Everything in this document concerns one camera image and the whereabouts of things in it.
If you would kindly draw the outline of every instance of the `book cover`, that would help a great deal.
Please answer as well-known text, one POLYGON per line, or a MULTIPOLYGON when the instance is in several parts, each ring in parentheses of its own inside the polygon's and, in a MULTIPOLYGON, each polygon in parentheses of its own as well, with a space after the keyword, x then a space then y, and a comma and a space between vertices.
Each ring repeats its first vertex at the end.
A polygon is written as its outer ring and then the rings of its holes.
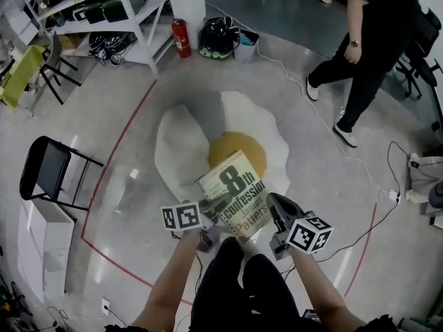
POLYGON ((236 151, 195 181, 205 198, 213 201, 229 193, 219 218, 241 241, 248 241, 271 220, 268 192, 243 151, 236 151))

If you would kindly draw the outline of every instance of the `black folding chair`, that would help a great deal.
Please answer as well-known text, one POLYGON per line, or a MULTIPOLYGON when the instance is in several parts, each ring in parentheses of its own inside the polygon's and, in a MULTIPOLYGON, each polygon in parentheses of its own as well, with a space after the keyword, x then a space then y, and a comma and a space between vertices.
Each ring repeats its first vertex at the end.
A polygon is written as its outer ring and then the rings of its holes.
POLYGON ((44 65, 40 68, 40 74, 42 75, 42 77, 44 78, 45 83, 49 86, 49 88, 51 89, 51 91, 53 92, 55 98, 57 98, 58 102, 60 102, 60 104, 63 104, 62 99, 59 97, 57 91, 54 89, 54 86, 51 84, 51 82, 49 81, 48 77, 46 76, 44 69, 47 68, 48 70, 51 70, 54 73, 54 80, 55 82, 57 82, 57 85, 60 86, 60 81, 57 78, 57 75, 63 77, 64 79, 72 82, 73 84, 77 85, 77 86, 82 86, 81 83, 79 83, 78 81, 74 80, 72 77, 62 73, 60 71, 60 63, 66 64, 67 66, 69 66, 71 69, 77 71, 78 69, 72 65, 71 63, 69 63, 67 60, 63 59, 62 57, 60 57, 60 55, 62 54, 63 51, 63 47, 62 44, 60 43, 57 33, 54 32, 53 35, 53 40, 51 42, 51 52, 49 54, 49 56, 47 57, 47 54, 49 53, 49 50, 46 49, 43 52, 43 58, 45 59, 45 63, 44 65))
POLYGON ((22 199, 29 201, 31 199, 40 198, 44 201, 64 205, 69 208, 72 207, 80 210, 88 210, 87 207, 80 207, 74 205, 74 203, 89 162, 103 167, 102 163, 81 154, 72 147, 68 147, 61 142, 48 138, 47 136, 39 137, 29 149, 23 173, 21 174, 20 195, 22 199), (84 164, 82 175, 75 190, 72 203, 64 203, 58 201, 58 196, 62 190, 62 183, 71 159, 71 154, 75 154, 87 161, 84 164), (33 194, 36 184, 40 186, 43 193, 33 194))

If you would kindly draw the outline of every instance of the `white cabinet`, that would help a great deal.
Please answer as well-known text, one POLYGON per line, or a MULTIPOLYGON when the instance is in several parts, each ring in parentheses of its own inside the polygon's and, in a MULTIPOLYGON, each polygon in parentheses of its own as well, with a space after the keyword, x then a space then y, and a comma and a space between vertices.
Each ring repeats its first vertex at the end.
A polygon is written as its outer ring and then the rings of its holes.
POLYGON ((21 204, 19 271, 41 302, 62 296, 74 222, 58 205, 35 199, 21 204))

